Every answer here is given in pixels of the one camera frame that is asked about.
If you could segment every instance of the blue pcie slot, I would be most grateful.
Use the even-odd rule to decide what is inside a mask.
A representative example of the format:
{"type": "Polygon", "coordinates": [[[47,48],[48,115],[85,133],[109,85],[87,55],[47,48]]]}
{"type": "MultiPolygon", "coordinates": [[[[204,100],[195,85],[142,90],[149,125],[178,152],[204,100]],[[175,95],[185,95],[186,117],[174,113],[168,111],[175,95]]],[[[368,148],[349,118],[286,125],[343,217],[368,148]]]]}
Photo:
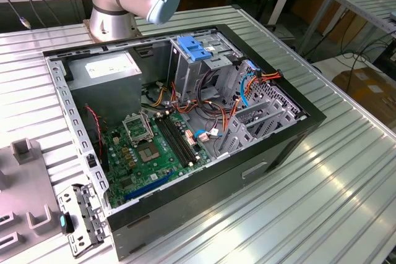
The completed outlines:
{"type": "Polygon", "coordinates": [[[164,177],[161,177],[159,180],[152,182],[151,184],[145,185],[144,187],[141,187],[140,189],[132,191],[131,193],[124,196],[124,201],[128,201],[130,199],[136,198],[140,195],[143,195],[144,193],[150,192],[151,190],[158,188],[159,186],[161,186],[163,184],[166,184],[169,180],[169,177],[173,173],[174,173],[174,171],[172,171],[171,173],[168,173],[164,177]]]}

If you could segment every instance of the motherboard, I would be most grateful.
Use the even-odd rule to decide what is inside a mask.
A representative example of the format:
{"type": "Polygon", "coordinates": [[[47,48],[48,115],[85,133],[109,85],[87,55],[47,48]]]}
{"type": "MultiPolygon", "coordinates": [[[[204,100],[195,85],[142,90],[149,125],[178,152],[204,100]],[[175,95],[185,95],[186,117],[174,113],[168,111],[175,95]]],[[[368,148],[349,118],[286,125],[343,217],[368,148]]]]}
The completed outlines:
{"type": "Polygon", "coordinates": [[[123,124],[103,133],[110,205],[118,207],[209,163],[205,149],[190,135],[177,112],[127,117],[123,124]]]}

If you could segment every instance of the metal workbench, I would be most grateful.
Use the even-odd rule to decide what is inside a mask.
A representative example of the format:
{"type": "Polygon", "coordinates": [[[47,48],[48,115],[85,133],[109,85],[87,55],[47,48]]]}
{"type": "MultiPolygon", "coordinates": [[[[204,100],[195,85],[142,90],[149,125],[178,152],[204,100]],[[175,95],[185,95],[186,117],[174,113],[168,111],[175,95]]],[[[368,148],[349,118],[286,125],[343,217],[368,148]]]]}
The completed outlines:
{"type": "MultiPolygon", "coordinates": [[[[227,23],[327,119],[280,168],[124,262],[380,263],[396,244],[396,136],[232,7],[179,12],[143,34],[227,23]]],[[[86,181],[42,51],[91,43],[83,25],[0,35],[0,146],[37,139],[55,193],[86,181]]],[[[11,263],[74,263],[61,234],[11,263]]],[[[109,238],[80,262],[113,263],[109,238]]]]}
{"type": "MultiPolygon", "coordinates": [[[[393,21],[389,17],[391,12],[396,11],[396,0],[324,0],[321,8],[318,10],[314,20],[311,22],[307,32],[304,35],[303,42],[298,48],[299,54],[305,50],[305,47],[309,43],[312,34],[315,32],[323,16],[325,16],[332,1],[336,1],[341,4],[341,8],[339,8],[332,21],[329,23],[329,26],[327,26],[324,35],[335,26],[338,19],[347,9],[366,19],[373,25],[374,29],[379,28],[385,33],[396,32],[396,21],[393,21]]],[[[372,33],[373,30],[370,30],[367,35],[368,38],[370,35],[372,35],[372,33]]]]}

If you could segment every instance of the label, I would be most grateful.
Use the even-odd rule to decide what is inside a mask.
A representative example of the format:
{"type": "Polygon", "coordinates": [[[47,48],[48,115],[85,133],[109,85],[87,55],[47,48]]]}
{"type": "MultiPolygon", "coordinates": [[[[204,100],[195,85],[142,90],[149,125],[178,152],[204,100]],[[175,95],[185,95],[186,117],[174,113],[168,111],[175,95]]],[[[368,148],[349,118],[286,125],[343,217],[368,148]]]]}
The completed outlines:
{"type": "Polygon", "coordinates": [[[374,93],[382,93],[383,92],[382,89],[380,87],[378,87],[377,85],[371,85],[371,86],[369,86],[369,88],[374,93]]]}
{"type": "Polygon", "coordinates": [[[208,46],[208,47],[206,47],[204,49],[205,49],[205,51],[208,51],[208,52],[213,52],[213,51],[216,50],[213,46],[208,46]]]}
{"type": "Polygon", "coordinates": [[[113,57],[96,62],[87,63],[85,66],[91,79],[104,75],[116,74],[117,72],[132,70],[132,64],[125,57],[113,57]]]}
{"type": "Polygon", "coordinates": [[[212,134],[212,135],[214,135],[214,136],[217,136],[217,134],[218,134],[218,129],[213,128],[211,131],[209,131],[209,134],[212,134]]]}
{"type": "Polygon", "coordinates": [[[362,72],[355,72],[355,75],[361,80],[368,80],[369,79],[369,77],[366,74],[362,73],[362,72]]]}

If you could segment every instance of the connector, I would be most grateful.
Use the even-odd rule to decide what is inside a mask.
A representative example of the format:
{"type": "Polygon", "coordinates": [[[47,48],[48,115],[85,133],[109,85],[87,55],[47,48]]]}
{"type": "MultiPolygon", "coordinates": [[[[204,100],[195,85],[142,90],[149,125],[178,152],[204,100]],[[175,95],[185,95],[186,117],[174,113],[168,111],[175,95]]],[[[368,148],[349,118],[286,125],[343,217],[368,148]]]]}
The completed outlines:
{"type": "Polygon", "coordinates": [[[32,29],[32,26],[30,25],[29,21],[26,20],[24,17],[19,18],[19,21],[22,23],[23,26],[25,26],[29,30],[32,29]]]}

